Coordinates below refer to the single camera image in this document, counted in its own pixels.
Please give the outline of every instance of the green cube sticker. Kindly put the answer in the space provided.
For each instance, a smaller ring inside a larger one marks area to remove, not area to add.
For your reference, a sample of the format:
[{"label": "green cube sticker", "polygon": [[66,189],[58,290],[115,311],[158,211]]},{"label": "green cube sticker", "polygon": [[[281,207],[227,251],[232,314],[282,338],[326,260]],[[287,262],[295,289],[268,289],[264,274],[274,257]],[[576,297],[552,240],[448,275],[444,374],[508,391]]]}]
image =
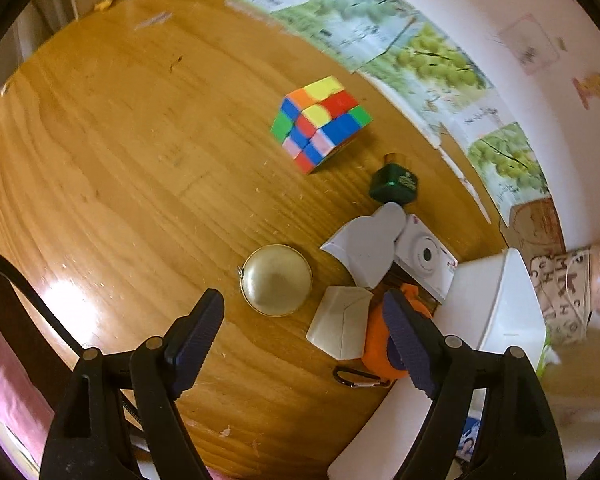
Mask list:
[{"label": "green cube sticker", "polygon": [[273,121],[271,127],[271,133],[278,140],[280,144],[286,139],[294,123],[284,112],[279,112],[276,120]]},{"label": "green cube sticker", "polygon": [[366,110],[360,105],[352,108],[349,113],[351,114],[351,117],[353,117],[360,125],[360,128],[367,126],[371,122],[371,116],[366,113]]}]

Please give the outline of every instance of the metal screw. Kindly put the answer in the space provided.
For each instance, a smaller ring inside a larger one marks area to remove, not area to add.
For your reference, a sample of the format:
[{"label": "metal screw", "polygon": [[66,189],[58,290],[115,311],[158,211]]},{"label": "metal screw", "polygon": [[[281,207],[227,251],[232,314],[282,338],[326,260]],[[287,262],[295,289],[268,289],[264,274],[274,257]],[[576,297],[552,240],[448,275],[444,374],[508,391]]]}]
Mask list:
[{"label": "metal screw", "polygon": [[98,349],[97,348],[87,348],[84,353],[82,354],[82,358],[85,361],[91,361],[92,359],[95,359],[96,357],[98,357]]},{"label": "metal screw", "polygon": [[509,351],[511,352],[511,355],[513,355],[513,357],[515,357],[516,359],[522,359],[526,355],[525,351],[519,346],[512,346],[509,349]]},{"label": "metal screw", "polygon": [[162,338],[160,336],[153,336],[146,340],[144,343],[149,350],[156,350],[162,346]]},{"label": "metal screw", "polygon": [[445,343],[449,348],[460,348],[462,346],[462,339],[456,335],[448,335],[445,337]]}]

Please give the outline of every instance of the yellow sticker on wall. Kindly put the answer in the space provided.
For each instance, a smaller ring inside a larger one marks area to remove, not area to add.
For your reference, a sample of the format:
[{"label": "yellow sticker on wall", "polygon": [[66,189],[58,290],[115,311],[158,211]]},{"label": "yellow sticker on wall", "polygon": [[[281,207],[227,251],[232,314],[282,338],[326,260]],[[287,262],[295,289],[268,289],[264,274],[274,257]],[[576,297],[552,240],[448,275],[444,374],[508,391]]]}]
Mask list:
[{"label": "yellow sticker on wall", "polygon": [[589,99],[592,97],[600,98],[600,73],[596,72],[583,81],[578,81],[576,78],[571,79],[571,81],[576,87],[585,110],[589,110]]}]

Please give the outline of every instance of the white camera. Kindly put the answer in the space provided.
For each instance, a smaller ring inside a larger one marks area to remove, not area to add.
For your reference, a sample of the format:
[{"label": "white camera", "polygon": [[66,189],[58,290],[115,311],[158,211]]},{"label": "white camera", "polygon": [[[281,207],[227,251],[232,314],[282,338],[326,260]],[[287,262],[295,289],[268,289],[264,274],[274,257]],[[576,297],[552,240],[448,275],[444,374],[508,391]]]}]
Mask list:
[{"label": "white camera", "polygon": [[407,215],[407,226],[395,242],[394,261],[440,303],[458,266],[458,260],[413,214]]}]

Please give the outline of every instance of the pink square drawing on wall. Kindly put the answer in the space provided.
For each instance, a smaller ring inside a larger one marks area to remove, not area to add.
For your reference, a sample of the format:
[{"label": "pink square drawing on wall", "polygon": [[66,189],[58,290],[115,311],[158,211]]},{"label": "pink square drawing on wall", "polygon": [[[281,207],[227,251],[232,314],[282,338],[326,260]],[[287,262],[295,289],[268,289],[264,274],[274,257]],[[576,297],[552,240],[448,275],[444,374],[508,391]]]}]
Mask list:
[{"label": "pink square drawing on wall", "polygon": [[519,18],[501,31],[499,37],[527,75],[534,74],[560,59],[560,54],[532,14]]}]

